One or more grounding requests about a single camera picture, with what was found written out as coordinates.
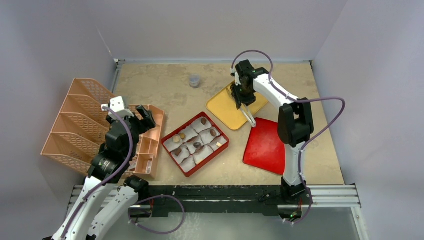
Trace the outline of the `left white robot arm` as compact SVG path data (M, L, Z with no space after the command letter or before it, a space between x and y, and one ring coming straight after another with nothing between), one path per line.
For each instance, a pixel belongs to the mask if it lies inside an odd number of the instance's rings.
M136 111L116 103L102 105L108 112L110 127L98 154L92 159L88 175L84 179L83 192L56 233L53 240L84 240L90 225L99 212L107 195L119 182L135 156L140 135L156 127L153 114L143 105Z

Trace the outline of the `metal serving tongs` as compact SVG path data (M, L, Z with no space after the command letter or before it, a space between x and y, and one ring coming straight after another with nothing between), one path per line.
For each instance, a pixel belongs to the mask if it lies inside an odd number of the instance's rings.
M240 111L246 118L247 122L251 125L252 128L255 128L257 126L256 120L254 116L252 115L249 107L245 105L244 103L240 107Z

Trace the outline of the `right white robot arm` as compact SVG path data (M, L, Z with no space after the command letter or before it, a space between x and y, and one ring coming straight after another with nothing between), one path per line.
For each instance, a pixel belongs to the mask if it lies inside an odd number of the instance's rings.
M252 127L256 126L249 106L256 100L256 93L265 97L278 110L277 134L285 147L285 170L282 176L280 196L288 204L294 203L306 190L302 176L304 158L302 146L314 132L311 104L280 86L263 67L254 68L249 60L232 64L230 74L234 83L229 94Z

